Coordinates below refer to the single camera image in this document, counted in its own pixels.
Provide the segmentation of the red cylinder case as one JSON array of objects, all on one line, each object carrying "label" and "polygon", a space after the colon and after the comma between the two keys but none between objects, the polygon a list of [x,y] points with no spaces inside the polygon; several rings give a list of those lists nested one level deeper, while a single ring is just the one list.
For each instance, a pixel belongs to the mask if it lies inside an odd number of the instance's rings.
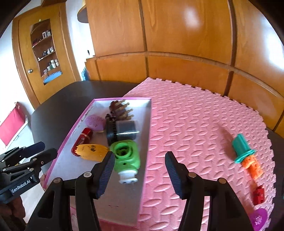
[{"label": "red cylinder case", "polygon": [[71,149],[71,153],[74,156],[79,156],[76,153],[77,147],[80,144],[87,144],[87,143],[89,143],[89,141],[91,140],[92,136],[93,136],[93,131],[90,128],[84,128],[84,130],[81,132],[81,134],[77,138],[76,142],[74,143],[74,145],[73,145],[73,147]]}]

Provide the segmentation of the purple oval soap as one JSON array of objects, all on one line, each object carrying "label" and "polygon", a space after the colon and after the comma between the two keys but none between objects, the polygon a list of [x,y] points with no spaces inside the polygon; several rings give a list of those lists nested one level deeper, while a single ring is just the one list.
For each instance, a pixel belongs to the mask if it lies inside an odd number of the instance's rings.
[{"label": "purple oval soap", "polygon": [[85,120],[87,127],[94,132],[103,132],[106,125],[106,120],[98,115],[90,115]]}]

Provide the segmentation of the pink storage box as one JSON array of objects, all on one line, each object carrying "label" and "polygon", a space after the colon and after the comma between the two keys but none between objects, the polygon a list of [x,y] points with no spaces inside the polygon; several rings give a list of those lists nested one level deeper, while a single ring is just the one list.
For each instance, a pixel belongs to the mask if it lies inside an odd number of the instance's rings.
[{"label": "pink storage box", "polygon": [[[110,114],[111,103],[121,104],[128,119],[104,128],[93,128],[86,144],[76,145],[83,130],[91,127],[91,117],[105,118]],[[99,199],[94,202],[96,213],[104,222],[135,227],[143,193],[150,120],[150,98],[92,100],[61,144],[44,187],[56,178],[63,181],[90,179],[94,176],[93,168],[111,154],[113,171],[105,173],[109,181],[102,181],[99,185]]]}]

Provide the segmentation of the green plug-in device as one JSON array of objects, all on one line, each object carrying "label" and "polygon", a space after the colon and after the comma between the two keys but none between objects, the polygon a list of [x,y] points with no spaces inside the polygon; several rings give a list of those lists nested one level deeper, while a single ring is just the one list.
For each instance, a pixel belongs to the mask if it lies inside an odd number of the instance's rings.
[{"label": "green plug-in device", "polygon": [[121,184],[136,183],[136,175],[141,166],[138,145],[130,139],[117,141],[110,146],[116,161],[114,171],[119,175]]}]

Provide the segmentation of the yellow plastic gadget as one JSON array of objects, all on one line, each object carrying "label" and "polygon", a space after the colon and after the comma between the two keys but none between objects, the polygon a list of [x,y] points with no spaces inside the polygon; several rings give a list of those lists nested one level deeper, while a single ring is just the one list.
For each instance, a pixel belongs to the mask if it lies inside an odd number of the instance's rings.
[{"label": "yellow plastic gadget", "polygon": [[109,148],[101,144],[80,144],[76,153],[85,160],[102,162]]}]

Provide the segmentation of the red bag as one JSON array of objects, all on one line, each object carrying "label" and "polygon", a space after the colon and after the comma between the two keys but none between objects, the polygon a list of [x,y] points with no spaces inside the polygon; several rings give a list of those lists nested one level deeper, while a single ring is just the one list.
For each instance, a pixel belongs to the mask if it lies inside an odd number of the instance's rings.
[{"label": "red bag", "polygon": [[19,102],[14,104],[14,108],[1,122],[1,141],[7,147],[14,139],[15,135],[26,125],[28,117],[23,112]]}]

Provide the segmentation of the teal plastic holder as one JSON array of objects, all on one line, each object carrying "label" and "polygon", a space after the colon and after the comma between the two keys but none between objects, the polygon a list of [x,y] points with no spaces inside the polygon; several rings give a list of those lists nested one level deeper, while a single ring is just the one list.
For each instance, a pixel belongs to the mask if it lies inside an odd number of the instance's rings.
[{"label": "teal plastic holder", "polygon": [[231,144],[236,153],[234,162],[237,164],[241,163],[246,157],[253,155],[256,152],[256,150],[250,148],[248,142],[241,133],[234,138]]}]

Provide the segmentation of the red small block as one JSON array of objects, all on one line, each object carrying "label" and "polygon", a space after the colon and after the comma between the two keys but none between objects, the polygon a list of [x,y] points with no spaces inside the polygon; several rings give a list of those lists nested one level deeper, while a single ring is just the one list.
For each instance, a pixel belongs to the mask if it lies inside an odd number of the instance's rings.
[{"label": "red small block", "polygon": [[260,185],[253,191],[253,205],[262,204],[264,201],[265,201],[264,188],[262,185]]}]

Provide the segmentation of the pink foam mat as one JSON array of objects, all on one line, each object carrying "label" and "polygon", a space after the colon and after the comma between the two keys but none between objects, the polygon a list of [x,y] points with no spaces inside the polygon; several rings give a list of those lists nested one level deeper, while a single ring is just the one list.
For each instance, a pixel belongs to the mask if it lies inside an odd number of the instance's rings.
[{"label": "pink foam mat", "polygon": [[[207,90],[148,78],[139,85],[123,82],[84,81],[76,87],[80,106],[94,98],[148,97],[152,102],[150,134],[147,135],[147,163],[138,222],[127,230],[177,230],[185,202],[174,192],[164,156],[172,151],[176,159],[204,179],[225,178],[246,212],[256,209],[253,187],[262,185],[261,208],[274,209],[275,163],[268,131],[258,112]],[[231,142],[243,134],[256,150],[263,174],[254,181],[241,164],[234,162]]]}]

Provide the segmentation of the blue foam piece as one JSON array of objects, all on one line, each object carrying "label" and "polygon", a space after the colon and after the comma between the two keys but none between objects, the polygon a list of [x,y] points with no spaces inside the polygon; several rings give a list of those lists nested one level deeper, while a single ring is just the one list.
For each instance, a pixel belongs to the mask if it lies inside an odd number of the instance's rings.
[{"label": "blue foam piece", "polygon": [[82,80],[83,81],[89,81],[90,78],[89,78],[89,72],[88,70],[86,69],[86,67],[84,67],[83,71],[81,72],[81,77],[82,77]]}]

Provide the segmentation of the brown wooden-pin hairbrush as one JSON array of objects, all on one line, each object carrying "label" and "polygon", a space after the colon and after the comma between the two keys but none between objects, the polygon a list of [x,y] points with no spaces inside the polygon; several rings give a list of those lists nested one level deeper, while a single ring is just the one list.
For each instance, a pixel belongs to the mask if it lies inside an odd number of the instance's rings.
[{"label": "brown wooden-pin hairbrush", "polygon": [[134,115],[131,114],[132,108],[128,108],[130,103],[126,103],[126,100],[116,100],[110,103],[110,116],[116,121],[131,120]]}]

